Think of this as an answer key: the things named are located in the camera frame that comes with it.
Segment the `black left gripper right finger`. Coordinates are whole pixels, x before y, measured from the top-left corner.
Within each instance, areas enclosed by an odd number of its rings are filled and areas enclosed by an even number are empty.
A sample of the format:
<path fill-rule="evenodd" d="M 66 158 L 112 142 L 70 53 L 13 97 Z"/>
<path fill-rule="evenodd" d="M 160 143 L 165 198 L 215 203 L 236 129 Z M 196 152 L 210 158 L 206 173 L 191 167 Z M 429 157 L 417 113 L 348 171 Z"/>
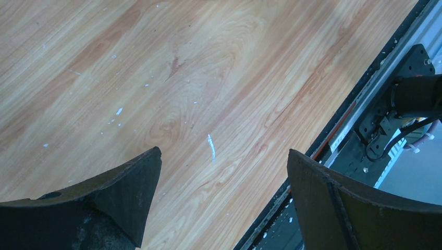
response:
<path fill-rule="evenodd" d="M 295 149 L 287 172 L 306 249 L 441 249 L 441 206 L 378 190 Z"/>

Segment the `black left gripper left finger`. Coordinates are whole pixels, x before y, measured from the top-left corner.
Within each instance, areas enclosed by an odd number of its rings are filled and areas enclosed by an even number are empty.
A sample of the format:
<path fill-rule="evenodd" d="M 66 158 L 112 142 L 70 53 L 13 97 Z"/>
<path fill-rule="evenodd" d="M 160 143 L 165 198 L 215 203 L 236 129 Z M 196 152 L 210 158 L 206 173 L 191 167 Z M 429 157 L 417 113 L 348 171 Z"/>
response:
<path fill-rule="evenodd" d="M 37 199 L 1 203 L 1 249 L 141 247 L 161 150 Z"/>

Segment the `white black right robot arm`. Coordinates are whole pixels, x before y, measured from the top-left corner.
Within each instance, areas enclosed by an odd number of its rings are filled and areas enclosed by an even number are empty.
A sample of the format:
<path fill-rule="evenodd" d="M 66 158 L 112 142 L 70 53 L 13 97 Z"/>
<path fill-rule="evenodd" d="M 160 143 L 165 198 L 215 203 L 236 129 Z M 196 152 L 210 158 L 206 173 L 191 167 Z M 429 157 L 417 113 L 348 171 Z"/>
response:
<path fill-rule="evenodd" d="M 398 117 L 441 117 L 441 75 L 403 78 L 391 87 L 390 108 Z"/>

